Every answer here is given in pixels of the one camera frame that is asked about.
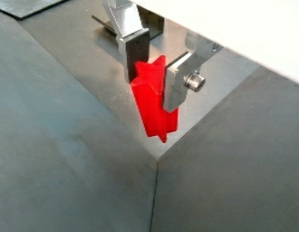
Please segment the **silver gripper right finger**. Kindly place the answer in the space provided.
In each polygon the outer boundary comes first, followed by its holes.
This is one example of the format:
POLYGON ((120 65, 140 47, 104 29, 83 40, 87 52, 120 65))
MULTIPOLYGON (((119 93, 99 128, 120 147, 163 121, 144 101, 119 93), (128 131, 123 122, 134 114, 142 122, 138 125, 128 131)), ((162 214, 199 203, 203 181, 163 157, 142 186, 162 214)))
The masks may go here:
POLYGON ((202 90, 206 84, 202 66, 223 49, 220 44, 192 31, 187 32, 186 46, 190 52, 183 53, 166 69, 163 108, 168 112, 186 101, 188 90, 202 90))

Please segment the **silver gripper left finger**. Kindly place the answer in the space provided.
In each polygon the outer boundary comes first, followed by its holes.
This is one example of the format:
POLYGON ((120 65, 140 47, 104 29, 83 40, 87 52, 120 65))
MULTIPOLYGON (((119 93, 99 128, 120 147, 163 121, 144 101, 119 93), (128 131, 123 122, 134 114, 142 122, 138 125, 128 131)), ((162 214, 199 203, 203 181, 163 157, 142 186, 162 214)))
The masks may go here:
MULTIPOLYGON (((110 5, 119 7, 131 4, 130 0, 102 0, 104 8, 110 5)), ((150 60, 150 30, 140 29, 136 33, 122 37, 116 35, 119 44, 119 52, 124 65, 124 78, 128 83, 136 78, 136 62, 147 62, 150 60)))

